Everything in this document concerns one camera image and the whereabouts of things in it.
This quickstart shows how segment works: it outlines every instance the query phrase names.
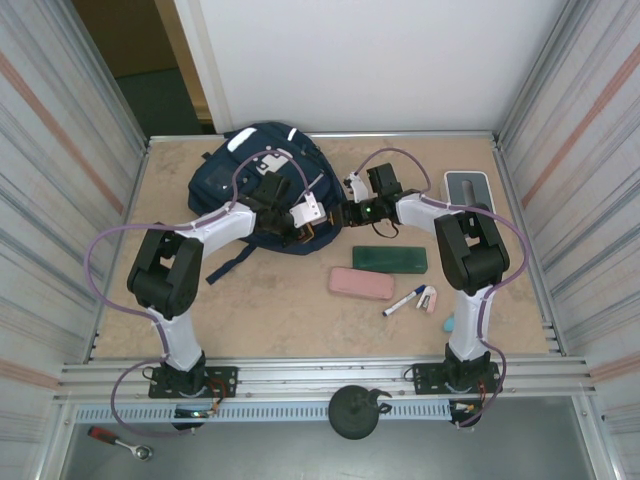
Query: pink pencil case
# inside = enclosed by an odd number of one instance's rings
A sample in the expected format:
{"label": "pink pencil case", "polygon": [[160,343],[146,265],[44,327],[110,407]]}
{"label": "pink pencil case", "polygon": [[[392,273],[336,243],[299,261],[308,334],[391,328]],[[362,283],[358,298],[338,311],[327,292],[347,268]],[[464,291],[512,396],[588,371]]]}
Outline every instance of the pink pencil case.
{"label": "pink pencil case", "polygon": [[391,300],[394,279],[386,273],[334,267],[329,276],[329,291],[352,297]]}

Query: navy backpack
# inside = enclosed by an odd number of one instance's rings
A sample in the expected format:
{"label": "navy backpack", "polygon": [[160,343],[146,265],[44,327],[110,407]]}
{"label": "navy backpack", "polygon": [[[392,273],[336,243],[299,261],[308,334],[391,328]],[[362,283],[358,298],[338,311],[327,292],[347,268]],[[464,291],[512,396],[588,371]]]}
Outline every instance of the navy backpack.
{"label": "navy backpack", "polygon": [[[333,172],[327,158],[309,137],[279,122],[255,123],[250,127],[225,134],[227,141],[214,153],[205,153],[205,162],[189,182],[189,208],[198,215],[212,212],[230,201],[233,189],[231,176],[238,166],[251,155],[263,150],[284,150],[289,153],[304,171],[307,182],[316,200],[326,212],[346,201],[340,181]],[[239,145],[230,151],[229,142]],[[242,195],[250,194],[261,182],[266,172],[277,172],[289,179],[291,185],[286,200],[294,206],[303,200],[304,184],[298,171],[283,155],[264,155],[258,161],[246,165],[238,175],[238,190]],[[233,260],[228,261],[207,278],[213,284],[235,265],[244,261],[256,248],[265,248],[274,252],[292,255],[308,255],[320,250],[340,233],[339,225],[324,222],[314,227],[314,237],[306,243],[283,247],[283,239],[273,233],[253,233],[243,238],[248,245]]]}

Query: backpack strap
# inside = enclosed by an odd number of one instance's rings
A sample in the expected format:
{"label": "backpack strap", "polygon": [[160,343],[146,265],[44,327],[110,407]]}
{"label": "backpack strap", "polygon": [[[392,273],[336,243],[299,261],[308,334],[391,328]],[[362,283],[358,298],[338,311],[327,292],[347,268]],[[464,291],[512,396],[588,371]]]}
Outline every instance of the backpack strap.
{"label": "backpack strap", "polygon": [[244,247],[242,249],[242,251],[238,254],[238,256],[236,258],[234,258],[233,260],[229,260],[224,265],[222,265],[220,268],[218,268],[215,272],[213,272],[211,275],[209,275],[207,277],[207,283],[209,285],[213,285],[214,283],[216,283],[226,273],[229,273],[233,267],[235,267],[239,263],[244,262],[247,258],[249,258],[249,255],[251,255],[255,251],[256,248],[258,248],[258,247],[256,247],[255,245],[253,245],[251,243],[248,244],[246,247]]}

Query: wrench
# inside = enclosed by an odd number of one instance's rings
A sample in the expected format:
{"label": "wrench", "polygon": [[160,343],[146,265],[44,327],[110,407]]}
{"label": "wrench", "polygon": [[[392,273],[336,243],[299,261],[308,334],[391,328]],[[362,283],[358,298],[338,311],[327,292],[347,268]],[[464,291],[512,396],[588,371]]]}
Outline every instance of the wrench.
{"label": "wrench", "polygon": [[91,427],[87,435],[101,442],[126,448],[135,458],[143,462],[146,462],[153,456],[153,449],[151,447],[147,447],[146,445],[131,445],[130,443],[123,442],[115,433],[105,430],[104,428]]}

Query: small pink object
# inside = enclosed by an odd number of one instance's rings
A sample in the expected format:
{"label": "small pink object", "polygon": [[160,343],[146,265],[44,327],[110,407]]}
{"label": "small pink object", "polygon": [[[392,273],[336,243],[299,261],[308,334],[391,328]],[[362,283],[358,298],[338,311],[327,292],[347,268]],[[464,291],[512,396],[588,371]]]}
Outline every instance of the small pink object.
{"label": "small pink object", "polygon": [[427,313],[433,313],[436,309],[436,300],[438,299],[438,293],[436,289],[433,287],[427,287],[422,292],[422,296],[420,300],[418,300],[418,305],[416,308],[421,308]]}
{"label": "small pink object", "polygon": [[329,291],[352,297],[391,300],[394,279],[386,273],[334,267],[329,276]]}

